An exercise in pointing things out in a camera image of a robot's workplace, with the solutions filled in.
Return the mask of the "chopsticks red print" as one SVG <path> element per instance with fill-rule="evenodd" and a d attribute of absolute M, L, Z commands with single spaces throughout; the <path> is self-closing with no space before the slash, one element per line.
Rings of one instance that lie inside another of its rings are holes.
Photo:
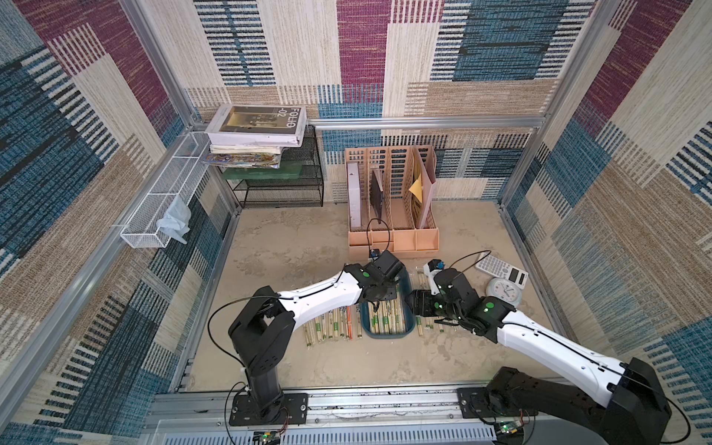
<path fill-rule="evenodd" d="M 349 340 L 353 340 L 352 307 L 347 306 L 346 313 L 346 335 Z"/>

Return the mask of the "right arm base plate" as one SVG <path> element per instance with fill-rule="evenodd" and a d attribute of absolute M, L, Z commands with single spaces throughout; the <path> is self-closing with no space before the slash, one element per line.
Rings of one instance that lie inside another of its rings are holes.
<path fill-rule="evenodd" d="M 486 387 L 464 387 L 456 391 L 458 406 L 463 418 L 480 418 L 494 420 L 495 418 L 519 417 L 527 420 L 540 414 L 536 409 L 524 409 L 512 404 L 505 406 L 502 402 L 492 402 Z"/>

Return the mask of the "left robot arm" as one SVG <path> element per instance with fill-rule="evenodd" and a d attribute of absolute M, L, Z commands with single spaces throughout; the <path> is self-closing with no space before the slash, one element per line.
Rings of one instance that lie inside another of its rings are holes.
<path fill-rule="evenodd" d="M 255 416 L 276 421 L 285 394 L 276 367 L 292 334 L 307 322 L 342 307 L 397 298 L 403 263 L 385 250 L 365 264 L 346 264 L 339 273 L 302 289 L 258 289 L 228 328 L 228 336 L 248 378 L 248 398 Z"/>

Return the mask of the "teal plastic storage box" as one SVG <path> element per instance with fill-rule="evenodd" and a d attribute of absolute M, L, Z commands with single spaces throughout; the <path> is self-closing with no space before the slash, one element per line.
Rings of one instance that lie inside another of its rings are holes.
<path fill-rule="evenodd" d="M 372 339 L 402 339 L 416 328 L 415 315 L 405 302 L 412 291 L 410 278 L 401 272 L 396 283 L 395 300 L 387 300 L 378 305 L 378 310 L 369 302 L 358 305 L 363 333 Z"/>

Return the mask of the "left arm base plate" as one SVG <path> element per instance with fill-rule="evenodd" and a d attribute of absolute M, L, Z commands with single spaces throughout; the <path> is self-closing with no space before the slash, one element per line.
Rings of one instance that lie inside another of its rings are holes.
<path fill-rule="evenodd" d="M 252 394 L 239 394 L 232 400 L 227 423 L 229 426 L 304 425 L 308 407 L 307 393 L 286 393 L 264 409 L 261 409 Z"/>

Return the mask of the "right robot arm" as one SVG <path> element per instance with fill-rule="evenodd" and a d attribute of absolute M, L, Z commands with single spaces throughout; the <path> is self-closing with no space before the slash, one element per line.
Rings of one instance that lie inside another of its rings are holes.
<path fill-rule="evenodd" d="M 583 426 L 608 444 L 663 443 L 671 404 L 649 363 L 623 363 L 588 350 L 508 301 L 478 295 L 455 269 L 435 270 L 428 282 L 428 289 L 415 289 L 405 299 L 414 314 L 516 350 L 565 378 L 560 384 L 504 366 L 465 401 L 473 415 L 545 413 Z"/>

